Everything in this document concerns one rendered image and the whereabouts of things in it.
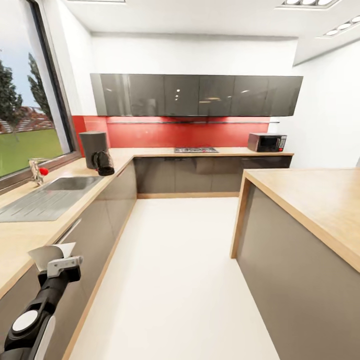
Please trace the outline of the paper coffee filter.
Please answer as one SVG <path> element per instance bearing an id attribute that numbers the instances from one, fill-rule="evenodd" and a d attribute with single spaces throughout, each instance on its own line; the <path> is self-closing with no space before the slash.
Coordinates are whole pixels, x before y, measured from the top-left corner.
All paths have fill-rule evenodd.
<path id="1" fill-rule="evenodd" d="M 57 259 L 71 257 L 75 242 L 65 244 L 52 244 L 38 247 L 27 252 L 35 261 L 39 271 L 46 271 L 48 263 Z"/>

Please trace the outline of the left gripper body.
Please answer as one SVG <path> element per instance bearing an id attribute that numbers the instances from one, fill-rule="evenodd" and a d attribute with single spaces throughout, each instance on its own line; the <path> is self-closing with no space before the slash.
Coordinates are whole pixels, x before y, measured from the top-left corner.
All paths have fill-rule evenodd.
<path id="1" fill-rule="evenodd" d="M 48 270 L 42 270 L 38 275 L 40 283 L 40 291 L 45 289 L 56 289 L 64 295 L 64 292 L 69 283 L 79 282 L 81 279 L 80 265 L 74 267 L 64 268 L 64 271 L 60 273 L 58 277 L 48 278 Z"/>

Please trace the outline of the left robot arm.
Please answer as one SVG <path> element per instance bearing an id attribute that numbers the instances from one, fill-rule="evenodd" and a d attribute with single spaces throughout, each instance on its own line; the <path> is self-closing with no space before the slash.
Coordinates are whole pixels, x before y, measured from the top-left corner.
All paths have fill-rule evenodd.
<path id="1" fill-rule="evenodd" d="M 43 360 L 55 328 L 55 311 L 69 283 L 81 279 L 84 256 L 55 259 L 38 275 L 40 291 L 12 324 L 0 360 Z"/>

